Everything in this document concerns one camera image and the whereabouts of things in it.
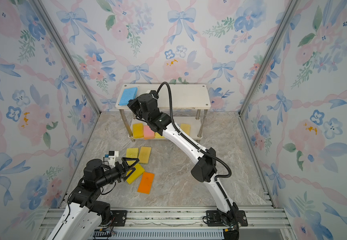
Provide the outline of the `blue sponge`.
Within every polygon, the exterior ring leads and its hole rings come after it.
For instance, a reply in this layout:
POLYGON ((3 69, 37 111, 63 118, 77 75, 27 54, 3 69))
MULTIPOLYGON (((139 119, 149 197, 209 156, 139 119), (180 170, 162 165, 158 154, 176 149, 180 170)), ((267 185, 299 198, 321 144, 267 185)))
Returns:
POLYGON ((119 105, 120 106, 127 106, 129 101, 136 98, 137 91, 138 91, 137 87, 124 89, 124 91, 121 95, 120 101, 119 101, 119 105))

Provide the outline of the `yellow porous sponge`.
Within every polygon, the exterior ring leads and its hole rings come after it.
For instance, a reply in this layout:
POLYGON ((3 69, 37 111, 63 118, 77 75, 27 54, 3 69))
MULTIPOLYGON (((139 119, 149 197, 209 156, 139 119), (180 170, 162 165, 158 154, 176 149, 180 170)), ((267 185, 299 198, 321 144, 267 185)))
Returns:
POLYGON ((156 139, 164 139, 164 136, 160 135, 159 133, 155 133, 154 136, 156 139))

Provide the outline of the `pink sponge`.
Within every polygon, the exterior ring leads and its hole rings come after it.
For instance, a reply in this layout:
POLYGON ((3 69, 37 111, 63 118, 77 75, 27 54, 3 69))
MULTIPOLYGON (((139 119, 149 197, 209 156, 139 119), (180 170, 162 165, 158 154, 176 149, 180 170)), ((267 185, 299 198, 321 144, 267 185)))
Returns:
POLYGON ((151 140, 155 138, 155 132, 150 129, 149 126, 143 126, 143 138, 145 140, 151 140))

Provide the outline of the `tan yellow sponge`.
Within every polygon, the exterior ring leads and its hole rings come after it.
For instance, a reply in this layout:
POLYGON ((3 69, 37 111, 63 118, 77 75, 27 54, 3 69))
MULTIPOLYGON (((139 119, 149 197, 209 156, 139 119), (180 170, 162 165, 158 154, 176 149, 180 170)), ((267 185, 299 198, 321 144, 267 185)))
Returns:
POLYGON ((140 148, 140 152, 138 155, 138 159, 139 159, 140 164, 148 164, 151 150, 152 150, 151 147, 144 147, 143 146, 140 148))

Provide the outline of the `orange sponge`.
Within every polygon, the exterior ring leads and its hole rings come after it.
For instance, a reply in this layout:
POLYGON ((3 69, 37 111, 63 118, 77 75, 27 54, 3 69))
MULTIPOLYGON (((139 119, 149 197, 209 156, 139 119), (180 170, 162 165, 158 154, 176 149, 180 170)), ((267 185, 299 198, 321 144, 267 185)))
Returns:
POLYGON ((144 172, 142 174, 142 179, 138 186, 137 192, 143 193, 143 194, 150 194, 154 177, 155 177, 155 174, 144 172))

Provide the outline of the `small tan sponge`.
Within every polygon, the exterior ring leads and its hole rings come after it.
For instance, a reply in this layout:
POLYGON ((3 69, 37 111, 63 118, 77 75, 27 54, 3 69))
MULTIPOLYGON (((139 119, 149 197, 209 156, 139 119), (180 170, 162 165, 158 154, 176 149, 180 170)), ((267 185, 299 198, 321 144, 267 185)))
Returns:
POLYGON ((191 133, 191 125, 190 124, 182 123, 182 124, 180 124, 180 128, 185 134, 190 136, 190 133, 191 133))

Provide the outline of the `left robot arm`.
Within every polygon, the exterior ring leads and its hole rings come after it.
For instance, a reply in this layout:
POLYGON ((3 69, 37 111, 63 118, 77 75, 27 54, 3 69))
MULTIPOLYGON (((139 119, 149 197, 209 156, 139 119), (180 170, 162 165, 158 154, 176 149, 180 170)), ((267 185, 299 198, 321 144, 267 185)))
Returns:
POLYGON ((135 172, 138 162, 137 158, 122 158, 121 162, 110 167, 100 159, 90 160, 83 170, 83 177, 67 198, 67 207, 48 239, 87 240, 96 229, 104 232, 124 224, 127 211, 113 213, 109 203, 97 199, 104 186, 126 181, 135 172))

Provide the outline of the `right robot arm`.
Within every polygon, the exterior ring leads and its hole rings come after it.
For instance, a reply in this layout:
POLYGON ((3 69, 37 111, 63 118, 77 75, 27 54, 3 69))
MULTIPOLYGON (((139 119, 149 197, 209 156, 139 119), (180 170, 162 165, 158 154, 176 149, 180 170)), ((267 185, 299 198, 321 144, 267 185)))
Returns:
POLYGON ((205 184, 216 203, 221 222, 225 226, 238 228, 238 207, 219 181, 231 177, 230 167, 216 156, 214 149, 200 145, 176 124, 172 116, 171 94, 168 95, 169 115, 159 110, 157 100, 157 92, 151 91, 128 101, 127 106, 138 120, 146 122, 152 131, 174 143, 190 158, 194 164, 191 174, 198 182, 205 184))

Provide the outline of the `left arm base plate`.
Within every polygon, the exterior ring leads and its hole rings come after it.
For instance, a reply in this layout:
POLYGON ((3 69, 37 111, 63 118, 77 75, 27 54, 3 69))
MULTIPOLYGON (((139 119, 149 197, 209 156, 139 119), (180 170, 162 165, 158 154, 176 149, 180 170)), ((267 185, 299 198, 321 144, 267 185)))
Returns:
POLYGON ((124 227, 127 219, 127 210, 104 210, 99 216, 101 222, 99 226, 104 227, 124 227))

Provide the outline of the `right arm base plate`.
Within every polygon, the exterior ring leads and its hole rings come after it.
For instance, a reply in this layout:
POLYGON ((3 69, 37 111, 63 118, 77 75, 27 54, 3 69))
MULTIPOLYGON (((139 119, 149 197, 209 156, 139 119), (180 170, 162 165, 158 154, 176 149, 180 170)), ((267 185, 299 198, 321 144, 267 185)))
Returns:
POLYGON ((202 220, 209 227, 233 227, 236 226, 236 221, 239 227, 248 226, 246 214, 241 210, 235 211, 235 215, 225 214, 219 210, 208 210, 205 214, 202 220))

